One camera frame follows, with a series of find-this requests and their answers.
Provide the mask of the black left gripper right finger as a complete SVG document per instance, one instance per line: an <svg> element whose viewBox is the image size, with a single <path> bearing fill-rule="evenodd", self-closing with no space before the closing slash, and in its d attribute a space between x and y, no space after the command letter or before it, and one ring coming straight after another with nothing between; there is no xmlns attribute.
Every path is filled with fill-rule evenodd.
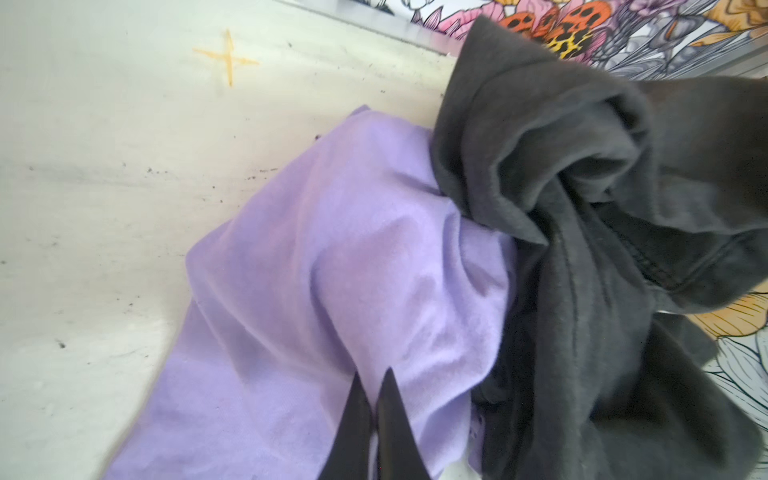
<svg viewBox="0 0 768 480"><path fill-rule="evenodd" d="M383 378L377 400L379 446L377 465L381 480L430 480L408 420L392 368Z"/></svg>

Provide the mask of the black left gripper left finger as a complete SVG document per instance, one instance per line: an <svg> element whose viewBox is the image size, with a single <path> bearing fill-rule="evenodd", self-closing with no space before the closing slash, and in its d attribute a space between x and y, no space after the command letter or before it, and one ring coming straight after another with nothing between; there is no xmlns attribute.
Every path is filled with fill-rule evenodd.
<svg viewBox="0 0 768 480"><path fill-rule="evenodd" d="M367 480L373 415L358 374L355 374L340 424L318 480Z"/></svg>

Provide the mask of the dark grey cloth garment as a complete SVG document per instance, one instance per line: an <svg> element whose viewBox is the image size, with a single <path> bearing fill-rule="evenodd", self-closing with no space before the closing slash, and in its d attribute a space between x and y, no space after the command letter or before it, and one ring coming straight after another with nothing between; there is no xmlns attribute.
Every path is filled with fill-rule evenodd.
<svg viewBox="0 0 768 480"><path fill-rule="evenodd" d="M692 321L767 277L767 85L628 81L477 19L431 159L511 236L517 294L473 390L486 479L750 479L766 435Z"/></svg>

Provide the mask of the lilac purple cloth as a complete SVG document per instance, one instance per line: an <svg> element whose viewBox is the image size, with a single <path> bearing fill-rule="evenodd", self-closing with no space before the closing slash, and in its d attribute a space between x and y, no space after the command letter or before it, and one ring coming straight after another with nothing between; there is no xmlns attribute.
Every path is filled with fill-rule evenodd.
<svg viewBox="0 0 768 480"><path fill-rule="evenodd" d="M430 478L464 454L516 248L436 183L428 129L360 108L188 253L187 317L108 479L314 479L354 380L398 383Z"/></svg>

